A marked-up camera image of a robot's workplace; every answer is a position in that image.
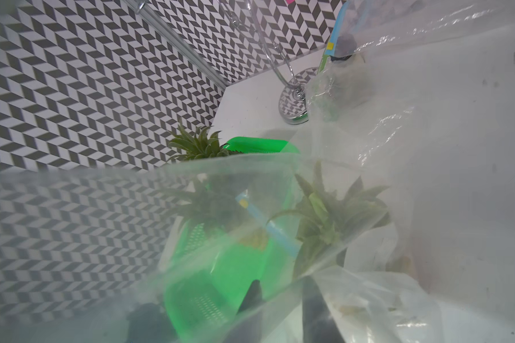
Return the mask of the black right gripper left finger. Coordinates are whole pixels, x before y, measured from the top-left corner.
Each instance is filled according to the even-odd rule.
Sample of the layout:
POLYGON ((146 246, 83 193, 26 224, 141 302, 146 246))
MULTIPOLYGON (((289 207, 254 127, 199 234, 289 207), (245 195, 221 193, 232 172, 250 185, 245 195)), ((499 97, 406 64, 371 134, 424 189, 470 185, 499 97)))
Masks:
POLYGON ((263 338, 263 290, 259 280, 254 280, 237 311, 236 323, 227 333, 224 342, 259 343, 263 338))

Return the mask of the clear zip-top bag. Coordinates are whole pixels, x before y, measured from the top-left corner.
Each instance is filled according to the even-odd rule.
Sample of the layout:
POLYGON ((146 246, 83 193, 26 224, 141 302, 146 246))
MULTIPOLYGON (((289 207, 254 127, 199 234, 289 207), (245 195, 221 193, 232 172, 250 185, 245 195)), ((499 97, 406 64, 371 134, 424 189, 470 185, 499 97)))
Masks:
POLYGON ((382 178, 396 223, 346 267, 410 274, 445 342, 515 342, 515 1, 349 1, 325 55, 344 34, 374 95, 310 116, 313 154, 382 178))
POLYGON ((247 191, 244 191, 237 195, 235 198, 237 203, 248 213, 257 220, 263 227, 265 227, 267 233, 273 237, 277 243, 291 256, 296 258, 299 252, 299 246, 273 221, 269 220, 266 215, 252 202, 250 201, 247 191))
POLYGON ((0 174, 0 342, 443 342, 410 214, 297 154, 0 174))

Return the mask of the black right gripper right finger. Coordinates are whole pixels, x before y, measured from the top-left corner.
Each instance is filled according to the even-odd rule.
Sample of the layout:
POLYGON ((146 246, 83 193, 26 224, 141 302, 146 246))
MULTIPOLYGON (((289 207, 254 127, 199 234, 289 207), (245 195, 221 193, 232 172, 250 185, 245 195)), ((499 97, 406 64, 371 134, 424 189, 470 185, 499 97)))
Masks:
POLYGON ((303 278, 302 281, 304 343, 345 343, 316 281, 311 276, 303 278))

